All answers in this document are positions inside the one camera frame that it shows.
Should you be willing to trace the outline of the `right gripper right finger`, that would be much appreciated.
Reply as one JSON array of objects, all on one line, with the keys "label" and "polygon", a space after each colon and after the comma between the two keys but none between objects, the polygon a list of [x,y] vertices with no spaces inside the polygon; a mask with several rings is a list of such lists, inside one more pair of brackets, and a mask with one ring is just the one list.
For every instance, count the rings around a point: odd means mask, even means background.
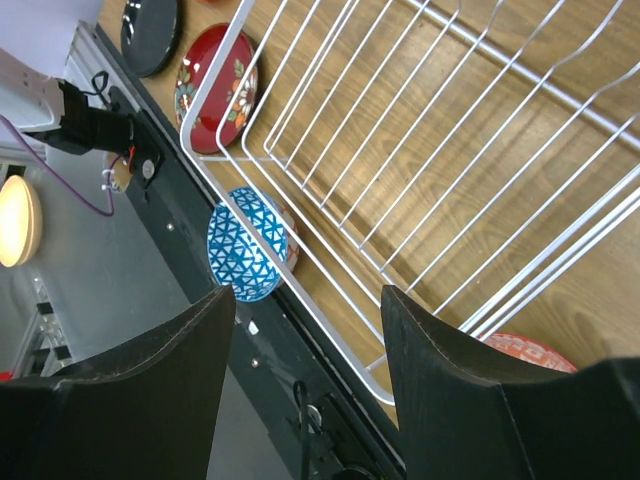
[{"label": "right gripper right finger", "polygon": [[576,373],[504,354],[437,319],[399,288],[381,317],[411,479],[635,479],[639,362]]}]

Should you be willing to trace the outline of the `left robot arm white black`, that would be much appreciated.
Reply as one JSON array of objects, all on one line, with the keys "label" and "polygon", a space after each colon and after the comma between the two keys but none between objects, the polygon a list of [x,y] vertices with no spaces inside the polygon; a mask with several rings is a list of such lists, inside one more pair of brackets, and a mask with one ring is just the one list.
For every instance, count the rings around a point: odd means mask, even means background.
[{"label": "left robot arm white black", "polygon": [[18,141],[27,137],[73,155],[91,150],[127,154],[136,126],[126,114],[93,107],[73,83],[46,76],[1,52],[1,125]]}]

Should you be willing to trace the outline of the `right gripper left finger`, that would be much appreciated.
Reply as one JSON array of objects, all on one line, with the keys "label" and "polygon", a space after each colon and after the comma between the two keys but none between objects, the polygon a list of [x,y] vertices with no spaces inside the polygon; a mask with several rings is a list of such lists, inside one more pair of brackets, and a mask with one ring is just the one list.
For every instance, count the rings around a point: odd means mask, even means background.
[{"label": "right gripper left finger", "polygon": [[235,312],[217,287],[103,353],[2,383],[2,478],[205,478]]}]

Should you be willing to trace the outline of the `white wire dish rack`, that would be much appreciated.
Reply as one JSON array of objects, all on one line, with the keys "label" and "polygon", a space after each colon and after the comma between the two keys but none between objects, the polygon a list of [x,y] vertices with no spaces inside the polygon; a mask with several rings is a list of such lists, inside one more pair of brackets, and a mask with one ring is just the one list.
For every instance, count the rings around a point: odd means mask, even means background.
[{"label": "white wire dish rack", "polygon": [[[290,271],[230,203],[378,401],[386,285],[576,368],[638,355],[637,2],[191,1],[182,56],[218,23],[183,149],[222,199],[248,186],[293,217]],[[200,154],[191,129],[241,33],[251,115]]]}]

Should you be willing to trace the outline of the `red white patterned bowl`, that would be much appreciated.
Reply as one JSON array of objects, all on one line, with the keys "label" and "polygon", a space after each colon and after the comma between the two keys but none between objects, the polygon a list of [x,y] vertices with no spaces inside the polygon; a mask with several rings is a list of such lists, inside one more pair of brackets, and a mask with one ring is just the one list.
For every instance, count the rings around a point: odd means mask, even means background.
[{"label": "red white patterned bowl", "polygon": [[484,343],[519,360],[565,373],[577,368],[557,351],[527,337],[509,333],[494,333]]}]

